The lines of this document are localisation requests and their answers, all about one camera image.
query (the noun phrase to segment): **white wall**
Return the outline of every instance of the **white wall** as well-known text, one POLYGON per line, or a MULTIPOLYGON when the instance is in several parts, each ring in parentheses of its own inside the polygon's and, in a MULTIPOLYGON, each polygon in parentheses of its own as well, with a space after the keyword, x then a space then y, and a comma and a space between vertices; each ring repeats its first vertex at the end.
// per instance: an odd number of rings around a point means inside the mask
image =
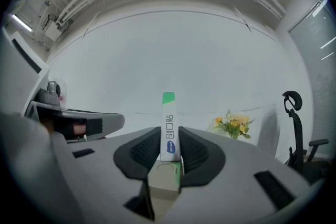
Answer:
POLYGON ((46 51, 44 48, 40 47, 36 43, 34 43, 33 39, 27 35, 26 31, 22 26, 16 25, 15 22, 9 22, 5 28, 7 34, 11 36, 14 32, 19 31, 20 35, 24 38, 24 40, 28 43, 30 48, 37 54, 37 56, 42 60, 46 61, 46 51))
POLYGON ((278 133, 269 153, 288 158, 292 126, 282 123, 281 95, 296 81, 266 30, 251 33, 230 9, 184 0, 128 6, 93 24, 50 52, 50 78, 65 82, 66 107, 124 114, 124 128, 112 134, 120 135, 160 125, 162 93, 174 91, 179 125, 206 130, 231 109, 255 119, 247 142, 278 133))
POLYGON ((38 90, 46 88, 49 67, 35 54, 19 32, 9 36, 1 29, 3 38, 0 46, 0 110, 5 113, 24 115, 38 90), (16 39, 21 49, 37 64, 37 72, 12 43, 16 39))
MULTIPOLYGON (((280 25, 276 29, 276 35, 279 38, 279 42, 286 50, 292 69, 295 72, 297 88, 293 88, 293 90, 300 93, 303 101, 302 109, 298 112, 298 115, 302 121, 303 148, 306 150, 309 148, 308 143, 311 140, 313 128, 312 91, 305 63, 303 62, 296 44, 290 37, 288 30, 306 16, 317 1, 318 0, 292 0, 287 8, 286 16, 282 19, 280 25)), ((288 118, 287 122, 288 124, 292 124, 292 119, 288 118)), ((290 146, 295 148, 295 137, 293 132, 290 133, 289 139, 290 146)))

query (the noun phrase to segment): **gray plastic panel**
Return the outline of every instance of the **gray plastic panel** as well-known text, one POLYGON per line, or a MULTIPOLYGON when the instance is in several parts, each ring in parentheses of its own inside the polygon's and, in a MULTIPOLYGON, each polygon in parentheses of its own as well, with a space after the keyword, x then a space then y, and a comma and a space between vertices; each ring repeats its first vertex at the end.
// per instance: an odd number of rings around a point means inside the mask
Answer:
MULTIPOLYGON (((35 204, 60 218, 60 222, 66 218, 72 223, 153 223, 123 206, 140 193, 142 181, 125 177, 113 161, 119 146, 153 128, 67 144, 61 134, 49 136, 43 127, 29 119, 2 116, 1 125, 0 137, 7 156, 20 153, 19 158, 12 157, 9 162, 17 182, 35 204), (20 137, 19 141, 8 138, 8 134, 20 137), (73 152, 86 148, 94 153, 77 159, 73 156, 73 152), (51 171, 50 167, 58 170, 43 176, 41 172, 51 171)), ((253 177, 265 170, 272 172, 295 198, 306 193, 289 205, 291 214, 311 198, 307 194, 309 185, 299 174, 257 147, 216 134, 187 130, 218 145, 225 153, 225 166, 206 186, 182 188, 176 202, 157 223, 247 223, 267 219, 281 223, 282 211, 277 212, 253 177)))
POLYGON ((317 181, 309 189, 307 189, 300 197, 286 206, 284 209, 267 216, 262 220, 258 220, 255 223, 258 224, 286 224, 289 223, 297 214, 301 212, 308 203, 310 203, 316 194, 320 191, 324 179, 317 181))
POLYGON ((82 211, 53 154, 47 130, 30 119, 1 113, 0 126, 2 152, 27 198, 55 222, 82 223, 82 211))

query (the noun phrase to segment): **chair armrest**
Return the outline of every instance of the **chair armrest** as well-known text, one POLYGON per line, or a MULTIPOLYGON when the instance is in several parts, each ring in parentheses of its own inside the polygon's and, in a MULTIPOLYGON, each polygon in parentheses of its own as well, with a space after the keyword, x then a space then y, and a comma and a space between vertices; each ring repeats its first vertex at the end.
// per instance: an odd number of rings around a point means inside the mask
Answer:
POLYGON ((309 146, 312 146, 313 149, 312 151, 310 152, 310 155, 307 159, 307 162, 311 162, 314 158, 314 155, 317 151, 317 148, 320 146, 320 145, 325 145, 325 144, 328 144, 329 143, 329 140, 328 139, 319 139, 319 140, 314 140, 314 141, 310 141, 309 142, 309 146))
POLYGON ((309 146, 320 146, 320 145, 325 145, 328 143, 329 143, 328 139, 319 139, 319 140, 310 141, 309 146))

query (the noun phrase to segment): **black strip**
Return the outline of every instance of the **black strip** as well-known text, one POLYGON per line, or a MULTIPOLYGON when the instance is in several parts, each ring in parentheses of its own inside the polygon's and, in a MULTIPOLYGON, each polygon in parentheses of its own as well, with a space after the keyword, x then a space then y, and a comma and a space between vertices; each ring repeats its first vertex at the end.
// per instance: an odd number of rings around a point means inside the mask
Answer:
POLYGON ((256 173, 254 174, 254 177, 278 210, 294 201, 294 197, 270 171, 256 173))
POLYGON ((146 181, 148 173, 160 154, 160 138, 161 127, 156 127, 121 145, 113 155, 115 165, 126 177, 146 181))
POLYGON ((143 182, 138 196, 124 205, 127 209, 151 220, 155 220, 148 182, 143 182))
POLYGON ((39 67, 31 57, 24 51, 24 49, 19 45, 19 43, 16 41, 16 39, 12 40, 15 48, 18 50, 18 52, 21 54, 21 56, 26 60, 26 62, 35 70, 36 73, 41 72, 41 67, 39 67))
POLYGON ((69 118, 55 118, 54 119, 54 130, 55 132, 61 133, 66 139, 73 139, 74 133, 74 123, 73 119, 69 118))
POLYGON ((80 158, 80 157, 83 157, 83 156, 86 156, 86 155, 89 155, 89 154, 92 154, 94 153, 95 151, 90 149, 90 148, 86 148, 85 150, 81 150, 81 151, 75 151, 73 152, 73 156, 75 158, 80 158))
POLYGON ((101 134, 103 132, 102 119, 87 119, 86 120, 86 135, 101 134))
POLYGON ((219 146, 207 140, 206 136, 202 138, 184 127, 179 127, 178 133, 184 161, 181 188, 210 183, 225 165, 224 152, 219 146))

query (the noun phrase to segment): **blue label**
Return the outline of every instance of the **blue label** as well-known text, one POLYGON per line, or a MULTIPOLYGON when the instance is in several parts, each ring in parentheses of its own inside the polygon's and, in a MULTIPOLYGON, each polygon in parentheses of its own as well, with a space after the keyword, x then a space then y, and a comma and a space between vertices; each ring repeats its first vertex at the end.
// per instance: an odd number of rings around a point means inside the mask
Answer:
POLYGON ((172 154, 175 153, 175 145, 170 140, 167 143, 167 152, 172 153, 172 154))

